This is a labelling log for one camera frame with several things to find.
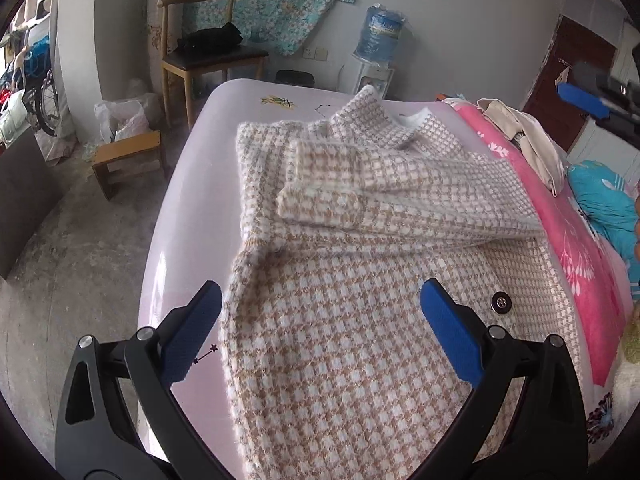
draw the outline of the water bottle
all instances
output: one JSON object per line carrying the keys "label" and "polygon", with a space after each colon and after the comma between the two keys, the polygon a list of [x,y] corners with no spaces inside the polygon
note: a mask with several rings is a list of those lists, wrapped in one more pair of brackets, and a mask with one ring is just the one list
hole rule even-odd
{"label": "water bottle", "polygon": [[404,17],[399,12],[380,5],[369,7],[354,54],[376,63],[391,61],[403,23]]}

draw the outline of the brown door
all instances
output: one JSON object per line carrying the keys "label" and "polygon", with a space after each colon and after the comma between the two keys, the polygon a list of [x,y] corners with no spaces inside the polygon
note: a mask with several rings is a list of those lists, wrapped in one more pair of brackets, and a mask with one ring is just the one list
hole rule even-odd
{"label": "brown door", "polygon": [[586,61],[609,72],[615,53],[616,48],[595,32],[565,16],[560,20],[549,57],[523,111],[539,120],[566,152],[582,131],[586,115],[558,97],[556,79],[562,70],[578,61]]}

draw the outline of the small wooden bench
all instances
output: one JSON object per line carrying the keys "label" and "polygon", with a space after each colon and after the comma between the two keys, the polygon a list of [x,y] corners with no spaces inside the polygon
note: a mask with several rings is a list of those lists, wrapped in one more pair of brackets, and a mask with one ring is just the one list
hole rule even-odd
{"label": "small wooden bench", "polygon": [[113,184],[137,174],[160,169],[166,178],[169,177],[160,132],[140,134],[100,146],[95,152],[92,168],[107,200],[113,196]]}

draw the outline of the black chair seat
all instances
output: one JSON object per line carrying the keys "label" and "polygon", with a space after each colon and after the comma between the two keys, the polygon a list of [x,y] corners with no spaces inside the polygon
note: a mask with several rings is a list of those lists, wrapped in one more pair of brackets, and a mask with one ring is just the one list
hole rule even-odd
{"label": "black chair seat", "polygon": [[209,56],[191,57],[185,56],[175,50],[166,55],[164,60],[182,70],[192,70],[194,68],[202,68],[205,66],[233,63],[245,59],[255,59],[257,57],[267,57],[269,53],[261,48],[254,46],[238,45],[226,54],[211,54]]}

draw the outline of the hand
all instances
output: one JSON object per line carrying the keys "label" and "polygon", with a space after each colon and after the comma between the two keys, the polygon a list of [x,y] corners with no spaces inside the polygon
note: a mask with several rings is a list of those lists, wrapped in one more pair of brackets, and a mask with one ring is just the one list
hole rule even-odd
{"label": "hand", "polygon": [[[640,196],[636,198],[636,213],[640,216]],[[636,222],[636,237],[640,240],[640,220]],[[636,242],[634,253],[636,254],[636,260],[640,260],[640,242]]]}

